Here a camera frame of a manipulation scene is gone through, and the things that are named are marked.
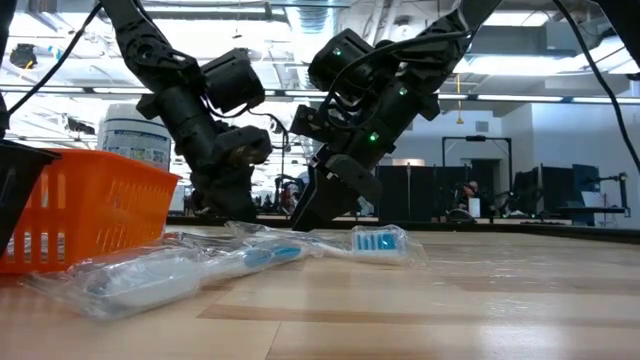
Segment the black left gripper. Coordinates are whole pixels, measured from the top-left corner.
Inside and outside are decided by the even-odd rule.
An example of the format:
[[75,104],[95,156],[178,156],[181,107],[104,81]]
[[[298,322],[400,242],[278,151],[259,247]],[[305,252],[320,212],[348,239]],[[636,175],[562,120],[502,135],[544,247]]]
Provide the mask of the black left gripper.
[[[151,94],[149,113],[160,117],[191,169],[194,208],[200,213],[254,220],[253,169],[230,158],[235,145],[231,137],[240,129],[213,119],[202,99],[183,87]],[[225,188],[231,188],[232,205]]]

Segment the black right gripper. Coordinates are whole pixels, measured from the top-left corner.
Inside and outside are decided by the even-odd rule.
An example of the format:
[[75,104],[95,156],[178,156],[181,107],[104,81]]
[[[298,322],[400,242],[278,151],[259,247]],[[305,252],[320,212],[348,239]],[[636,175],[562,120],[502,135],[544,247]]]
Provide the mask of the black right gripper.
[[395,149],[406,129],[406,111],[381,107],[357,116],[347,124],[329,111],[313,109],[309,115],[311,137],[322,143],[308,168],[307,184],[292,215],[292,229],[311,231],[352,212],[356,201],[379,200],[382,185],[372,171]]

